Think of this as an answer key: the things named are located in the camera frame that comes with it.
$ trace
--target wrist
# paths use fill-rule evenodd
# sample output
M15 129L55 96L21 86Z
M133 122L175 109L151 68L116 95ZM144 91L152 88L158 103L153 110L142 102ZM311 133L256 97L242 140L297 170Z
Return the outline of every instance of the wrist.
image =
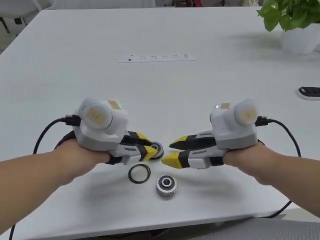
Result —
M268 154L263 154L260 160L261 166L257 169L255 178L263 185L272 185L281 159L282 155L272 150L269 150Z
M53 160L56 162L57 172L59 175L60 186L70 183L74 177L68 164L68 156L63 151L54 150L50 152Z

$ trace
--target power strip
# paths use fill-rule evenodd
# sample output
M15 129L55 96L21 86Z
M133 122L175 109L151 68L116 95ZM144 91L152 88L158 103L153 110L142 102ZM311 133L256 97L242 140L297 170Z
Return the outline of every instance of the power strip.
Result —
M172 53L172 54L152 54L152 55L141 55L132 54L122 56L119 59L119 63L130 64L130 63L152 63L152 62L177 62L177 61L195 61L195 56L188 53Z

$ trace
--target metal bearing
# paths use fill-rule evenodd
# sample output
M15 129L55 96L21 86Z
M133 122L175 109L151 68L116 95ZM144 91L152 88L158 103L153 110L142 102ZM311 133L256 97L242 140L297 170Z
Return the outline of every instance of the metal bearing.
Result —
M170 175L163 175L156 180L155 188L162 197L171 197L177 191L177 180Z
M158 160L163 157L164 147L161 145L160 142L153 141L151 147L158 151L156 155L150 158L151 160Z

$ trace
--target chair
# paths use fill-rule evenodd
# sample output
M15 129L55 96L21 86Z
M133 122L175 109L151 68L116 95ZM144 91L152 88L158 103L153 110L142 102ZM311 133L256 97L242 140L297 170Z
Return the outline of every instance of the chair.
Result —
M14 31L16 27L12 27L5 23L4 19L14 19L15 25L28 24L27 18L33 18L42 9L51 6L49 0L0 0L0 20L8 33L18 34Z

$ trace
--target white table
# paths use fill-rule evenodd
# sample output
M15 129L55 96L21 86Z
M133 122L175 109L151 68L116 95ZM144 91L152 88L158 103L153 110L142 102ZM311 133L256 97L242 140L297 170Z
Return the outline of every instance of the white table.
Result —
M42 11L0 56L1 159L30 154L43 128L87 96L120 100L129 129L164 146L209 130L214 104L253 98L262 115L289 127L303 156L319 158L320 103L298 98L295 90L320 85L320 55L284 54L280 33L265 31L256 9L246 7ZM197 61L118 63L131 53L184 52ZM39 151L52 150L69 130L55 126ZM260 127L258 134L275 151L296 154L280 127ZM138 185L128 180L129 166L99 165L19 222L14 239L213 223L268 215L287 202L233 167L149 166L149 181ZM178 181L171 200L155 190L164 173Z

